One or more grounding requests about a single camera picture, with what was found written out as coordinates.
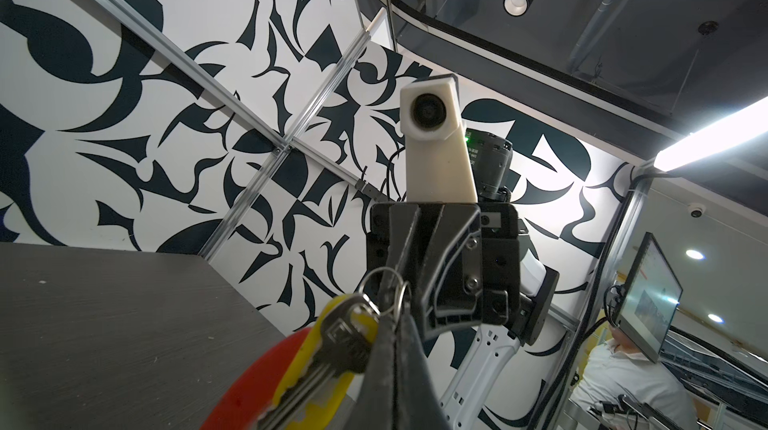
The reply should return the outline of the ceiling light strip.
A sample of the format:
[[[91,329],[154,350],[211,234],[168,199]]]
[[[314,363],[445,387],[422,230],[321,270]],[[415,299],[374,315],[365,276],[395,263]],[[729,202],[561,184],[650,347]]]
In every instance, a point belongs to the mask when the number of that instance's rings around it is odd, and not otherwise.
[[[656,169],[670,172],[744,144],[767,132],[767,98],[762,98],[661,150]]]

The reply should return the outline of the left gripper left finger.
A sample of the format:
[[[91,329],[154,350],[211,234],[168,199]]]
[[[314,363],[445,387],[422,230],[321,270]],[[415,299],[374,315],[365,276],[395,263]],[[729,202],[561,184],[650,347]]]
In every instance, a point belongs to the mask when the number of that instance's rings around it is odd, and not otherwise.
[[[420,338],[409,310],[379,325],[347,429],[415,429],[419,418]]]

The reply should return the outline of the person in white shirt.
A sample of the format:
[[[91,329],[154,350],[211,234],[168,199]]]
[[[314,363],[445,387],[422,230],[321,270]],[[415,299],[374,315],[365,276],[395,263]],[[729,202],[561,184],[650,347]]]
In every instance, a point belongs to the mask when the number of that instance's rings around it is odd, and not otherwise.
[[[682,429],[696,429],[691,395],[663,364],[649,360],[620,330],[595,346],[570,399],[587,410],[600,402],[616,403],[626,395],[660,411]]]

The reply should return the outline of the large wire keyring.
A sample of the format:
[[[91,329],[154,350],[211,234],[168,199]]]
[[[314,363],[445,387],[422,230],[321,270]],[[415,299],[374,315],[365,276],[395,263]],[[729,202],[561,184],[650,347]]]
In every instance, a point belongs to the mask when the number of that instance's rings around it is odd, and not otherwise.
[[[397,321],[405,309],[410,285],[395,269],[379,266],[363,276],[356,292],[379,316],[389,315]]]

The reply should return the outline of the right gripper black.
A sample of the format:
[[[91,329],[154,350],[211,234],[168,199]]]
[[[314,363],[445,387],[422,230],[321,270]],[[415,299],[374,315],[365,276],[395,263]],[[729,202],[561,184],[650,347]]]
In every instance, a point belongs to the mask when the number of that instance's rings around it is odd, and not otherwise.
[[[510,203],[378,203],[367,263],[389,266],[409,283],[410,312],[424,340],[490,324],[526,341],[518,236]]]

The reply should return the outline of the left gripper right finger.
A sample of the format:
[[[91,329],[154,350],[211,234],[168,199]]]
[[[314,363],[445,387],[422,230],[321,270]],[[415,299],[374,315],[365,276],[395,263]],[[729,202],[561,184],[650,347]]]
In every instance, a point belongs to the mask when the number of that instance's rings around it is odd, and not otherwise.
[[[409,311],[404,311],[398,322],[398,428],[450,428],[435,394],[422,341]]]

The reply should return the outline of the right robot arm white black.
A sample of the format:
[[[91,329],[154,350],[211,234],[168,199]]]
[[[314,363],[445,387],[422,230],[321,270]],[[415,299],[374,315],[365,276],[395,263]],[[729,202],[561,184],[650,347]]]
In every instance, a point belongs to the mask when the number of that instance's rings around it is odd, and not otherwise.
[[[474,203],[386,202],[372,207],[367,263],[382,270],[394,316],[374,342],[348,420],[351,429],[469,429],[509,360],[543,327],[559,275],[519,242],[503,185],[512,145],[468,129]],[[472,343],[448,387],[432,386],[423,344],[470,329]]]

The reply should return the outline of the red key tag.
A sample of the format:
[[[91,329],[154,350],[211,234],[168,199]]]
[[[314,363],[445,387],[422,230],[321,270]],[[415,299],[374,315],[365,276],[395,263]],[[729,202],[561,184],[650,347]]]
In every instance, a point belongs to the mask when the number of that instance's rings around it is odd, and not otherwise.
[[[309,333],[310,329],[305,328],[284,338],[252,363],[225,392],[200,429],[249,429],[270,405],[279,382]]]

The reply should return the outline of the monitor screen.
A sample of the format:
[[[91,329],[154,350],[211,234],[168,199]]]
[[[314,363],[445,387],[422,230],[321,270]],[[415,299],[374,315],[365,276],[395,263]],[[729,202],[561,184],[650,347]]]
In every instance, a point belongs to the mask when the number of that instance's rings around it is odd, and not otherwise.
[[[623,287],[614,326],[657,363],[683,287],[651,232],[644,234]]]

